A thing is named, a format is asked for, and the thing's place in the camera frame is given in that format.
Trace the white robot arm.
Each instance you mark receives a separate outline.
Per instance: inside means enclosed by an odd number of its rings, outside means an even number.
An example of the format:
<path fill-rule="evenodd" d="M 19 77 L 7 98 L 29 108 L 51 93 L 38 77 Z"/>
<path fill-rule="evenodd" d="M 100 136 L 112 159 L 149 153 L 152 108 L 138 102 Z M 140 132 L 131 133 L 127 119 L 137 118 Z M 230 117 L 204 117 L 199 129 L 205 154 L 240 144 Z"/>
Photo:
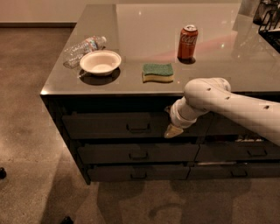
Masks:
<path fill-rule="evenodd" d="M 199 116 L 214 112 L 240 124 L 273 144 L 280 145 L 280 103 L 265 101 L 231 92 L 223 78 L 190 80 L 184 87 L 184 96 L 170 109 L 171 123 L 164 133 L 172 138 L 197 122 Z"/>

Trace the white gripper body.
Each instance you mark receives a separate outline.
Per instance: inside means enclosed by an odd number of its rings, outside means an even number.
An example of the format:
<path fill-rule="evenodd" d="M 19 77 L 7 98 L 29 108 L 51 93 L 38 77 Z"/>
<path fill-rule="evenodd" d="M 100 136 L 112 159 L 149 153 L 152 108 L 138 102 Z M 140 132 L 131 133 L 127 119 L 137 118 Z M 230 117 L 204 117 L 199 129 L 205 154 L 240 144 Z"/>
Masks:
<path fill-rule="evenodd" d="M 196 122 L 196 112 L 185 98 L 176 100 L 170 110 L 171 123 L 177 128 L 186 129 Z"/>

